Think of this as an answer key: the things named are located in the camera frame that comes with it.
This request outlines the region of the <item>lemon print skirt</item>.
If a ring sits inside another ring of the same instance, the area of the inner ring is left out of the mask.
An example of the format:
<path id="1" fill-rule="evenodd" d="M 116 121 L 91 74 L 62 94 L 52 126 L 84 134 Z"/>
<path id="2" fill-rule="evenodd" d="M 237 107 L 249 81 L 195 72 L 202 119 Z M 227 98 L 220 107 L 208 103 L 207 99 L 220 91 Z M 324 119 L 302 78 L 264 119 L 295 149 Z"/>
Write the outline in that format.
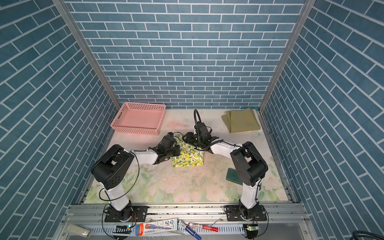
<path id="1" fill-rule="evenodd" d="M 182 133 L 175 132 L 174 136 L 180 146 L 180 155 L 173 157 L 172 167 L 180 168 L 202 166 L 204 164 L 204 152 L 198 151 L 194 146 L 185 143 L 182 139 Z"/>

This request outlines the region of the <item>olive green skirt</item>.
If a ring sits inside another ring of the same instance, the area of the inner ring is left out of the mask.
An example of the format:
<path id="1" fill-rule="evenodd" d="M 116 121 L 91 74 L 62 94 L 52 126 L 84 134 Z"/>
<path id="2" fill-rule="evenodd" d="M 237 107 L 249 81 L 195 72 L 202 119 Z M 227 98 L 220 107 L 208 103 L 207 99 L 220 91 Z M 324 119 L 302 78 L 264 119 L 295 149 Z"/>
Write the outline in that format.
<path id="1" fill-rule="evenodd" d="M 230 133 L 258 131 L 261 129 L 254 110 L 232 110 L 222 115 L 222 120 Z"/>

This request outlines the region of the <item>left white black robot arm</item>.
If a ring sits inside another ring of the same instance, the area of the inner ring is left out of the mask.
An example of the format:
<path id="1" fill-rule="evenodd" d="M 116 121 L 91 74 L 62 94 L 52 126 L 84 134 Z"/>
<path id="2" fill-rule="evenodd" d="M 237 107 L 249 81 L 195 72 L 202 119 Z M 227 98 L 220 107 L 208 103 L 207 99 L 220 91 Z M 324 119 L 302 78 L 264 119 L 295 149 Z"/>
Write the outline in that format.
<path id="1" fill-rule="evenodd" d="M 123 179 L 132 164 L 156 165 L 178 157 L 180 145 L 172 133 L 163 137 L 159 144 L 147 150 L 126 150 L 120 145 L 113 145 L 91 168 L 91 174 L 99 182 L 107 194 L 106 202 L 118 213 L 129 209 L 132 205 L 128 198 L 128 190 L 123 188 Z"/>

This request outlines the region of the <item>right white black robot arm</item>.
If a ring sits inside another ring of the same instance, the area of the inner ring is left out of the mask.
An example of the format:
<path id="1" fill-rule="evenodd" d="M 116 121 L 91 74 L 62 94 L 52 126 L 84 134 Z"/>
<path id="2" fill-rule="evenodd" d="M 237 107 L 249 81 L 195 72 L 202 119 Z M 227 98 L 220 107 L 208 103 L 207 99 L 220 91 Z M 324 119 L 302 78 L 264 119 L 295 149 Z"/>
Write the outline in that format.
<path id="1" fill-rule="evenodd" d="M 251 210 L 257 205 L 258 184 L 268 171 L 268 164 L 253 143 L 242 145 L 230 143 L 211 135 L 212 130 L 203 123 L 196 122 L 195 131 L 183 136 L 183 141 L 199 151 L 221 155 L 233 161 L 238 177 L 243 183 L 240 205 Z"/>

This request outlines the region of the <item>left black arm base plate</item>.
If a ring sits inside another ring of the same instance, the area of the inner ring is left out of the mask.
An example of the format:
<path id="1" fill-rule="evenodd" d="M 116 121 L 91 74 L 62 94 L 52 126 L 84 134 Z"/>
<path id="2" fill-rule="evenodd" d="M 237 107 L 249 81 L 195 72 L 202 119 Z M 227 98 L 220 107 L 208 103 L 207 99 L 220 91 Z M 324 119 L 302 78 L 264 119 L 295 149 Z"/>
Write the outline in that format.
<path id="1" fill-rule="evenodd" d="M 107 223 L 137 223 L 145 222 L 148 206 L 125 207 L 122 211 L 115 210 L 112 206 L 108 206 L 104 211 L 104 221 Z"/>

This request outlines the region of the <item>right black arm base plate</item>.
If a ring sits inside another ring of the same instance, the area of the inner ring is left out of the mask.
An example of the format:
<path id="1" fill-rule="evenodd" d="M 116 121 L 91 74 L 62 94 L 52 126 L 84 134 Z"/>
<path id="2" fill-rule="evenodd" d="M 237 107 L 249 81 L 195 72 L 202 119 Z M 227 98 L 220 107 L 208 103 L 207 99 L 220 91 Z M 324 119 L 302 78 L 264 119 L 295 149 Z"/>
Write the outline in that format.
<path id="1" fill-rule="evenodd" d="M 224 206 L 224 212 L 228 222 L 266 221 L 268 219 L 264 206 L 258 204 L 251 209 L 247 209 L 241 204 L 226 205 Z"/>

